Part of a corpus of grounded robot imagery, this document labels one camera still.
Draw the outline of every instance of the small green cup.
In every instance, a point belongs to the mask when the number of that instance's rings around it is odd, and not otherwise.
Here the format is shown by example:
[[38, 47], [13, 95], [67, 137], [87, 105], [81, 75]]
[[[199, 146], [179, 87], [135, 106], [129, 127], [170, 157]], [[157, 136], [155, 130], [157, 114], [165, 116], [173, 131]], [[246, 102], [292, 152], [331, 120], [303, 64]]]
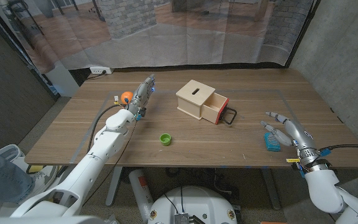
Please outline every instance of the small green cup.
[[160, 142], [163, 146], [169, 146], [169, 144], [171, 144], [171, 135], [163, 133], [160, 136]]

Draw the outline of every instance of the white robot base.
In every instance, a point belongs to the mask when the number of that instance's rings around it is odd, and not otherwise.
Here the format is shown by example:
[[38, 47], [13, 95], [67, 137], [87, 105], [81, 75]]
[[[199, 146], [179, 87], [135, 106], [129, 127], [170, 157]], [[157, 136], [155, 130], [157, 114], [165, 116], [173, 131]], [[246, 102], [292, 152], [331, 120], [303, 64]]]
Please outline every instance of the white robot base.
[[148, 224], [163, 223], [235, 224], [237, 219], [232, 205], [218, 193], [205, 187], [183, 186], [154, 202]]

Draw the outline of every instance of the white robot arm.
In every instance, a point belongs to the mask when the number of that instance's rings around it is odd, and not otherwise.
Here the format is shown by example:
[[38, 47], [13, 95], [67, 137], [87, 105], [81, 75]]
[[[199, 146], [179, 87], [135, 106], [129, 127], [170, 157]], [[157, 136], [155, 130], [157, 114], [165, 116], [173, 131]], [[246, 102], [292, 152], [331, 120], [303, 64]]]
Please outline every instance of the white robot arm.
[[[146, 78], [134, 93], [126, 109], [107, 119], [106, 125], [96, 133], [93, 147], [67, 178], [56, 187], [25, 201], [11, 217], [67, 217], [79, 214], [85, 197], [104, 164], [124, 144], [127, 124], [145, 114], [145, 106], [154, 91], [154, 75]], [[59, 198], [57, 203], [52, 199]]]
[[321, 152], [316, 148], [312, 135], [300, 123], [283, 115], [273, 112], [266, 112], [266, 115], [283, 123], [285, 131], [291, 136], [289, 138], [266, 122], [260, 122], [280, 143], [296, 147], [300, 159], [297, 166], [305, 173], [310, 199], [314, 205], [327, 213], [338, 213], [345, 208], [336, 223], [358, 223], [358, 198], [335, 186], [339, 180], [334, 171], [329, 169], [330, 163], [321, 158]]

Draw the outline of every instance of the sneaker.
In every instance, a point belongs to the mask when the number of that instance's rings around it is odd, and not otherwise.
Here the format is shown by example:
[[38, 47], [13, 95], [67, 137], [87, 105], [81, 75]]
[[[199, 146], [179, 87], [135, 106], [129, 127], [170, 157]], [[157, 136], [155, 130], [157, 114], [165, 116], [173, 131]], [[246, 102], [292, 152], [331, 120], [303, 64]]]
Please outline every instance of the sneaker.
[[34, 189], [31, 193], [22, 201], [26, 201], [28, 198], [36, 196], [39, 193], [44, 192], [55, 180], [58, 166], [46, 166], [38, 173], [34, 174]]

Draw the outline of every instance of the power outlet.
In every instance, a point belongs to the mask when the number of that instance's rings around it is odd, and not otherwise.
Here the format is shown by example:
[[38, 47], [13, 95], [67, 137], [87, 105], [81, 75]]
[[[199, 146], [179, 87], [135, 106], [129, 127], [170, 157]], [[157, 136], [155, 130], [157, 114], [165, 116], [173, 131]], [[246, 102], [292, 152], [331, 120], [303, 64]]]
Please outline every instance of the power outlet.
[[112, 69], [107, 67], [90, 67], [89, 69], [94, 75], [102, 74], [103, 71], [106, 71], [106, 74], [112, 74]]

